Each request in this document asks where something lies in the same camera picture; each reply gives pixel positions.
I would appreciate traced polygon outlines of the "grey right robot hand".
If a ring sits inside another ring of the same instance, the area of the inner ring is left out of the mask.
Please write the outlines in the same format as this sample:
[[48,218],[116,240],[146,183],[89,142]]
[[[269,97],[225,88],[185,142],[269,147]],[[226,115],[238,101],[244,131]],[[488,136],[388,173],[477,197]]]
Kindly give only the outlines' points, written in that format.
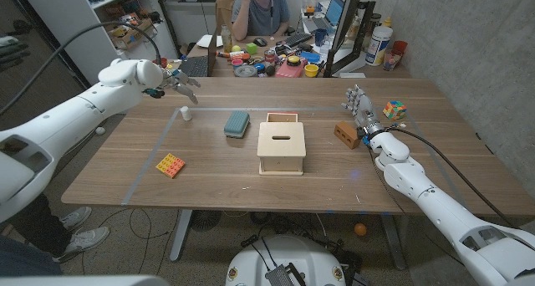
[[347,102],[342,103],[342,107],[352,113],[356,125],[364,130],[369,140],[385,131],[371,99],[357,84],[352,89],[347,89],[345,95]]

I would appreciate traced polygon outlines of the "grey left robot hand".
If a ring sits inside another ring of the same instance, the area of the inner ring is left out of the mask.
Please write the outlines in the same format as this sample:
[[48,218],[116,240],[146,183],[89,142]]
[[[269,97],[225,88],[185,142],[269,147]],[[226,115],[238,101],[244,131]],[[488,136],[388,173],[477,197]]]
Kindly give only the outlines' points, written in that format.
[[189,77],[181,70],[177,70],[175,73],[167,72],[167,76],[164,78],[161,86],[163,89],[170,87],[179,94],[188,97],[193,104],[197,105],[198,99],[193,90],[189,88],[189,85],[196,86],[197,88],[201,87],[197,80]]

